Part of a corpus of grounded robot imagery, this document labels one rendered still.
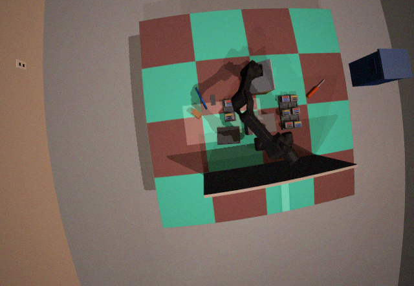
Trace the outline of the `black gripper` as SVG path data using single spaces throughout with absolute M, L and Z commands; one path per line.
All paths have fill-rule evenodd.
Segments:
M 288 145 L 293 144 L 293 134 L 292 134 L 292 132 L 289 131 L 289 132 L 282 133 L 281 136 L 287 138 L 287 140 L 289 142 Z M 258 138 L 254 139 L 254 143 L 255 143 L 255 147 L 256 147 L 255 150 L 256 151 L 265 150 L 265 145 Z

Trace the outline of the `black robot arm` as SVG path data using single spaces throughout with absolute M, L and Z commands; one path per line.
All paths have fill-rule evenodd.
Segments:
M 272 136 L 254 114 L 254 101 L 252 93 L 249 92 L 249 90 L 253 79 L 262 75 L 262 64 L 259 65 L 252 60 L 248 65 L 245 65 L 240 72 L 241 84 L 239 89 L 231 99 L 232 105 L 234 111 L 239 114 L 242 123 L 245 123 L 265 145 L 265 152 L 267 155 L 274 160 L 281 159 L 283 157 L 291 166 L 297 161 L 299 156 L 293 147 L 288 145 L 289 142 L 287 138 L 282 137 L 279 132 Z M 246 111 L 241 113 L 240 108 L 245 105 Z

